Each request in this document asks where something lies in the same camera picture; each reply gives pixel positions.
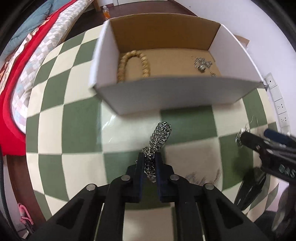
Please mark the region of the black smart band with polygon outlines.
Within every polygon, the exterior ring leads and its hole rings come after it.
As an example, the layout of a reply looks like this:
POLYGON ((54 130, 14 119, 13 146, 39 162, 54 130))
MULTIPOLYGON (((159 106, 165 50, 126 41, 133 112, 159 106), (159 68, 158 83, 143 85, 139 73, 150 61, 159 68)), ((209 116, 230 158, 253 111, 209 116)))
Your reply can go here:
POLYGON ((264 183, 266 181, 266 173, 259 167, 249 170, 243 177, 243 181, 239 187, 238 193, 235 197, 234 204, 241 210, 252 204, 256 197, 261 193, 264 183))

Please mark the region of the silver charm jewelry cluster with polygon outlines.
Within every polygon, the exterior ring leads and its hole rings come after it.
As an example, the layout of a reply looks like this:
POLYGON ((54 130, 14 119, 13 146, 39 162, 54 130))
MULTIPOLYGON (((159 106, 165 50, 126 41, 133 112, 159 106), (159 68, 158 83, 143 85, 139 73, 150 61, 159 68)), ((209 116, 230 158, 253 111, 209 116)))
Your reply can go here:
POLYGON ((209 74, 211 77, 216 77, 216 73, 211 70, 213 66, 212 61, 208 61, 203 57, 197 57, 194 60, 194 68, 198 70, 201 74, 209 74))

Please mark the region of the white cardboard jewelry box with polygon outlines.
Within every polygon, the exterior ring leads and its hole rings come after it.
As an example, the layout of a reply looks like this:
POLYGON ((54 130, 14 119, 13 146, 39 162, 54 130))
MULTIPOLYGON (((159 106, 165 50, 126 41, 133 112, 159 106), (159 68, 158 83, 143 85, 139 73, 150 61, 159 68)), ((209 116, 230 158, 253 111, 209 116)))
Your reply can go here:
POLYGON ((89 84, 119 115, 230 104, 262 87, 253 60, 221 23, 181 14, 107 20, 97 40, 89 84), (216 77, 194 60, 213 62, 216 77))

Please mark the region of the green checkered tablecloth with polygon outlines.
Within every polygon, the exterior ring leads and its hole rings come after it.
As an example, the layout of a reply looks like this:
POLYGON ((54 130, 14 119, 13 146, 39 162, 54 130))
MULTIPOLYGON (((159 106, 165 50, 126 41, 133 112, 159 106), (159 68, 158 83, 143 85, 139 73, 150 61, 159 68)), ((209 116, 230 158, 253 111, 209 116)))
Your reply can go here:
POLYGON ((87 184, 102 186, 123 175, 161 121, 172 127, 162 157, 174 172, 191 183, 210 182, 234 200, 245 173, 260 164, 257 153, 237 146, 236 134, 242 128, 256 135, 277 128, 265 90, 232 105, 117 116, 88 84, 100 31, 92 28, 53 49, 32 89, 27 165, 44 218, 87 184))

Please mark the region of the brown cardboard box on floor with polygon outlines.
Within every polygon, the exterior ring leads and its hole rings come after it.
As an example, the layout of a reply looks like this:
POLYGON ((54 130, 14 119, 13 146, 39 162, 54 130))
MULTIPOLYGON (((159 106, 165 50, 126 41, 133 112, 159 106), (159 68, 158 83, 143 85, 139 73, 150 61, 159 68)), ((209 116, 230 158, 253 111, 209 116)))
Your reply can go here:
POLYGON ((246 38, 244 38, 244 37, 241 37, 241 36, 239 36, 239 35, 234 35, 234 36, 235 36, 236 39, 241 43, 241 45, 242 45, 245 49, 247 49, 250 40, 248 40, 248 39, 246 39, 246 38))

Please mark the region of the patchwork checkered quilt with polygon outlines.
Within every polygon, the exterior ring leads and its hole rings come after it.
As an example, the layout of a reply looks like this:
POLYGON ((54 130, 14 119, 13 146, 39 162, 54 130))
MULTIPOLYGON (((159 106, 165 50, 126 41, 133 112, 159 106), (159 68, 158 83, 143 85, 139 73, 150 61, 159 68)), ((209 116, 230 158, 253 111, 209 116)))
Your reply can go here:
POLYGON ((17 136, 26 134, 28 106, 37 73, 46 56, 67 37, 68 33, 93 1, 70 1, 55 11, 40 27, 29 35, 29 42, 23 44, 19 54, 16 71, 10 74, 16 82, 10 99, 8 118, 4 117, 6 126, 17 136))

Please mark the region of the orange drink bottle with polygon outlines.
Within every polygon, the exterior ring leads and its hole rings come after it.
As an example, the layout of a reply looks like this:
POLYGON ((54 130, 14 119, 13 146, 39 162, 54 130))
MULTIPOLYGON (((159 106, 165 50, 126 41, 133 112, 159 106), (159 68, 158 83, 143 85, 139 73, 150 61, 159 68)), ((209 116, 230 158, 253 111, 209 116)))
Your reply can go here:
POLYGON ((109 13, 109 9, 107 6, 103 6, 103 15, 105 17, 106 20, 109 20, 110 19, 110 13, 109 13))

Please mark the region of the teal blue duvet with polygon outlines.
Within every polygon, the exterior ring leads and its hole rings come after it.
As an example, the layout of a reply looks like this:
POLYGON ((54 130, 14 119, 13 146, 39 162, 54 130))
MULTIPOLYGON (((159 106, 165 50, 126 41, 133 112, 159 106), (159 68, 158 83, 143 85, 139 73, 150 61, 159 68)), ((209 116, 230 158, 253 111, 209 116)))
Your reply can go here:
POLYGON ((1 1, 1 61, 69 1, 1 1))

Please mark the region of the white wall power strip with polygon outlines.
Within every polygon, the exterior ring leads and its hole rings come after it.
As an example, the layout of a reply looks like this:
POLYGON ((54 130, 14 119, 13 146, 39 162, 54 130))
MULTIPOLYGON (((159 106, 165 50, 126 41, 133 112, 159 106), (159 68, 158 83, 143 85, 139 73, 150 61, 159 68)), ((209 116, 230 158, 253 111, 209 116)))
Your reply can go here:
POLYGON ((290 122, 287 114, 287 109, 285 107, 285 102, 281 95, 280 88, 271 73, 268 73, 264 77, 264 88, 266 89, 266 92, 275 110, 278 130, 281 133, 289 135, 290 122))

